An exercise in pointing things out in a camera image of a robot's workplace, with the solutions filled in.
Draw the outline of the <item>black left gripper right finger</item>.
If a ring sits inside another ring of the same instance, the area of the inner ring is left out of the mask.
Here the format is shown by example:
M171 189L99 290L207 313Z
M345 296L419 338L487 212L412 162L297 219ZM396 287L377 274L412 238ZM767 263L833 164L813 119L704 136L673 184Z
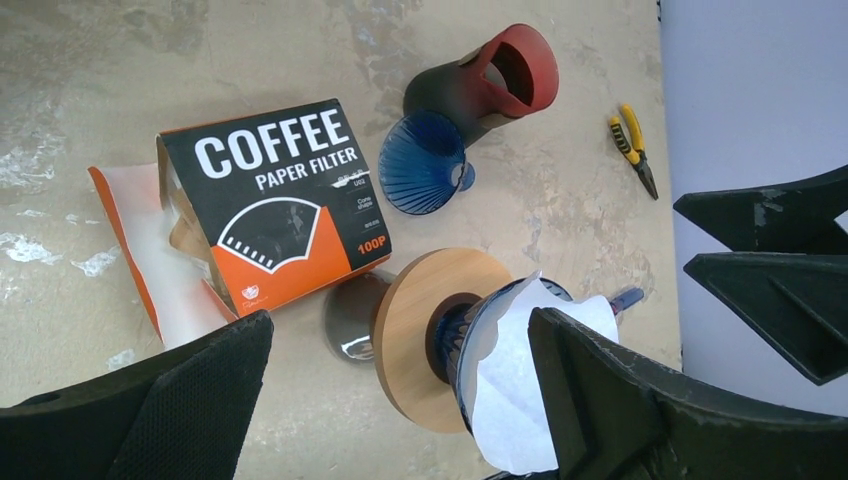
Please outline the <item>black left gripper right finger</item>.
M528 338L562 479L843 479L844 417L688 377L563 312Z

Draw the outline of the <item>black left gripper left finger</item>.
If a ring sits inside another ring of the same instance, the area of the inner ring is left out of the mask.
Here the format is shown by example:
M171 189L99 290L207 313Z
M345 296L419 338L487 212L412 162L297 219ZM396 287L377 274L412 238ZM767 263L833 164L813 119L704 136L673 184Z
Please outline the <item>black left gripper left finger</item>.
M1 411L4 479L231 479L274 324L259 310L197 340Z

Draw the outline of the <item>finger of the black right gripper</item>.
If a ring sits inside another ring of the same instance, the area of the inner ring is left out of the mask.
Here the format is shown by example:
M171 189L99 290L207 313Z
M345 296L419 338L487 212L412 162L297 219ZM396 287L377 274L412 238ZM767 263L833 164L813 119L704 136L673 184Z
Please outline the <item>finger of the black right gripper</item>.
M684 272L821 386L847 373L847 257L697 254Z
M847 167L794 182L687 193L676 212L734 252L845 255Z

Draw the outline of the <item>white paper coffee filter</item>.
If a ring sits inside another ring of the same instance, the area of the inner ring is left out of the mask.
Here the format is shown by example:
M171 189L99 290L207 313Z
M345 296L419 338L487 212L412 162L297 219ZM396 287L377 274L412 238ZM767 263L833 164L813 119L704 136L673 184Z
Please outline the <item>white paper coffee filter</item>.
M515 475L557 468L528 339L535 308L555 308L607 339L619 340L605 296L583 301L558 297L546 288L538 271L481 314L465 343L461 390L472 436L484 459Z

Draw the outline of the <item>blue glass dripper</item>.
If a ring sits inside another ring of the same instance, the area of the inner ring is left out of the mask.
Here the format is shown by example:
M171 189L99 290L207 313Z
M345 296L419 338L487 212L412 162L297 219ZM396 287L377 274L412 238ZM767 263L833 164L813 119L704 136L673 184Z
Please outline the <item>blue glass dripper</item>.
M379 152L378 178L393 207L420 216L470 189L476 171L455 124L438 112L418 110L389 131Z
M465 343L481 314L521 281L523 278L514 280L486 297L470 292L452 294L438 305L429 320L425 341L429 366L440 381L450 386L465 430L470 434L473 434L470 415L461 390L461 369L467 357Z

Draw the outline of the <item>wooden dripper ring holder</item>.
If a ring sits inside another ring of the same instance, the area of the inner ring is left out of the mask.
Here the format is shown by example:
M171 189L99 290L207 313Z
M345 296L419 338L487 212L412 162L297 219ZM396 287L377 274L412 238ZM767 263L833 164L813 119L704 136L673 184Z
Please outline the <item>wooden dripper ring holder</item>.
M438 323L512 280L498 259L465 247L426 253L396 276L376 311L372 344L383 392L406 419L436 433L466 430L438 359Z

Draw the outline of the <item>dark carafe with red rim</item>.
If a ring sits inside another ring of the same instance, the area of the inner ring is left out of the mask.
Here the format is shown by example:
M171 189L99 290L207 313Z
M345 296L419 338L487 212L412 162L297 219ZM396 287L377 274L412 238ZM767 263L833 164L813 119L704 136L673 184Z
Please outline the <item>dark carafe with red rim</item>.
M548 108L558 90L552 48L535 28L517 23L466 56L417 74L404 92L403 112L444 115L469 147L493 129Z

